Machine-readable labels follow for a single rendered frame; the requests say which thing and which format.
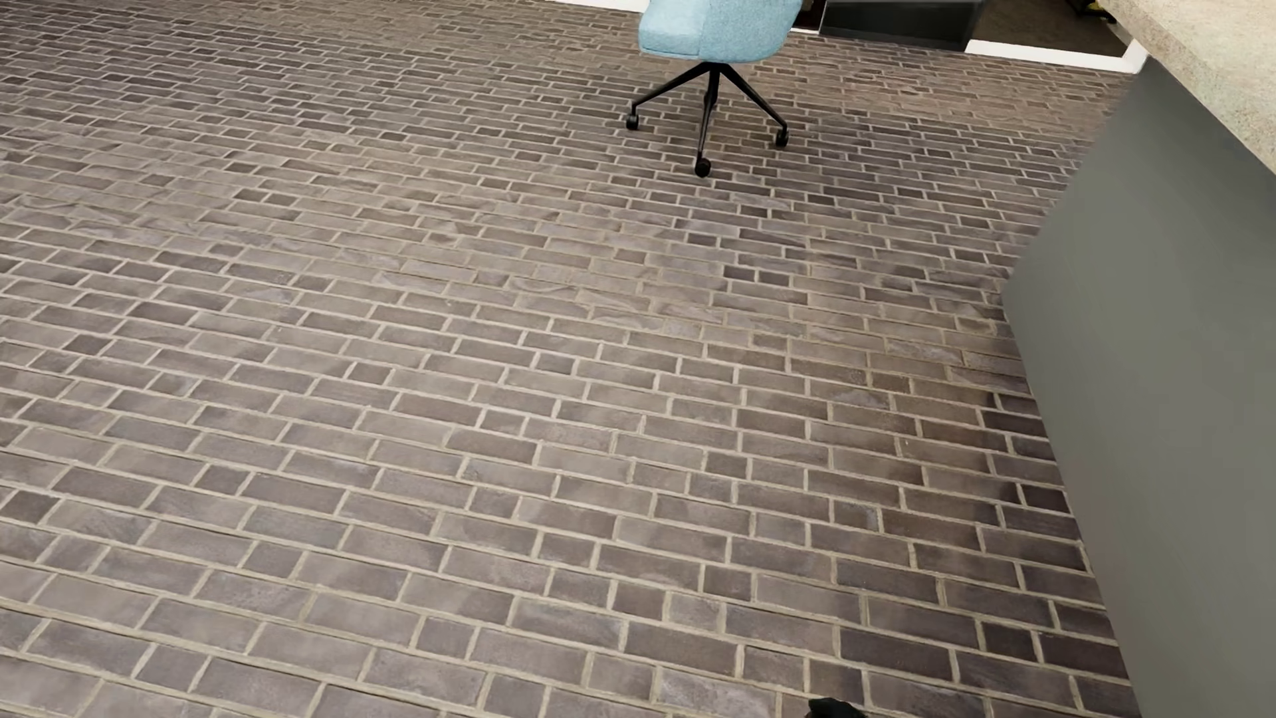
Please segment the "dark grey cabinet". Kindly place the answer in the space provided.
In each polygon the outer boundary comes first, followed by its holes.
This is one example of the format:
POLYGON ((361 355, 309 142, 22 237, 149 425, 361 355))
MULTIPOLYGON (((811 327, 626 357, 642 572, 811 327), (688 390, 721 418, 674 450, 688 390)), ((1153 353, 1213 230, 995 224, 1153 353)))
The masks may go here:
POLYGON ((827 0, 819 34, 963 51, 989 0, 827 0))

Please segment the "grey counter with stone top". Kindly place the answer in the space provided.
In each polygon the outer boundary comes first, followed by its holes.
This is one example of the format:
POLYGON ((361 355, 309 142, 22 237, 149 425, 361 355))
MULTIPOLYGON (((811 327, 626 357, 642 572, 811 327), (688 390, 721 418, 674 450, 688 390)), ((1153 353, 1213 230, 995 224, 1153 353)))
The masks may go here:
POLYGON ((1276 718, 1276 0, 1148 59, 1003 305, 1143 718, 1276 718))

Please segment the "light blue office chair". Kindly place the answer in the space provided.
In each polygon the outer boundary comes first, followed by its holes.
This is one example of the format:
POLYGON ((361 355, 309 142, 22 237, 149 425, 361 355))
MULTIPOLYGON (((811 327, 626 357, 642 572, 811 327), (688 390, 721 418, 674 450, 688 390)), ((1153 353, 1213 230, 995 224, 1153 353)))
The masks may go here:
POLYGON ((693 79, 707 75, 699 136, 695 139, 693 170, 707 179, 712 162, 704 156, 709 121, 718 105, 725 78, 746 99, 766 112, 777 125, 775 145, 789 145, 789 122, 735 69, 738 64, 759 62, 782 48, 804 0, 649 0, 641 14, 638 43, 642 54, 656 57, 693 60, 686 71, 634 98, 625 115, 627 129, 635 133, 641 124, 639 107, 676 91, 693 79))

